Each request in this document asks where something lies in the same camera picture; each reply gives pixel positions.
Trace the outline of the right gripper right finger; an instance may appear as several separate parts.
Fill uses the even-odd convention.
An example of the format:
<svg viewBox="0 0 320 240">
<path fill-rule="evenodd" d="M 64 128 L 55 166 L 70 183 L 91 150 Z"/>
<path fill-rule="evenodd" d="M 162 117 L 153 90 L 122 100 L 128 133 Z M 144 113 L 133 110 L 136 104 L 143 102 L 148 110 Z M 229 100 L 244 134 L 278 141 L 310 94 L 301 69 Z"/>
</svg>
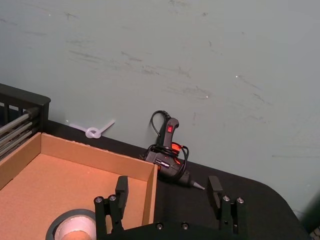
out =
<svg viewBox="0 0 320 240">
<path fill-rule="evenodd" d="M 222 234 L 248 233 L 246 203 L 242 197 L 232 198 L 225 193 L 214 175 L 208 177 L 207 196 Z"/>
</svg>

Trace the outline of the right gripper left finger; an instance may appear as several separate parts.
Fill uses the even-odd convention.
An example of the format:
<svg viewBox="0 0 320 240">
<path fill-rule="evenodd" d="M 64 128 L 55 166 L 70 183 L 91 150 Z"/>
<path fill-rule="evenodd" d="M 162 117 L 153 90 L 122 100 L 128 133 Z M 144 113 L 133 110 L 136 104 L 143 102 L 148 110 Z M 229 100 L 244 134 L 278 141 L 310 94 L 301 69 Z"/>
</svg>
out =
<svg viewBox="0 0 320 240">
<path fill-rule="evenodd" d="M 111 232 L 117 233 L 124 230 L 122 219 L 129 195 L 128 177 L 119 176 L 115 187 L 115 194 L 107 198 L 97 196 L 94 199 L 96 235 L 107 235 L 106 216 L 111 218 Z"/>
</svg>

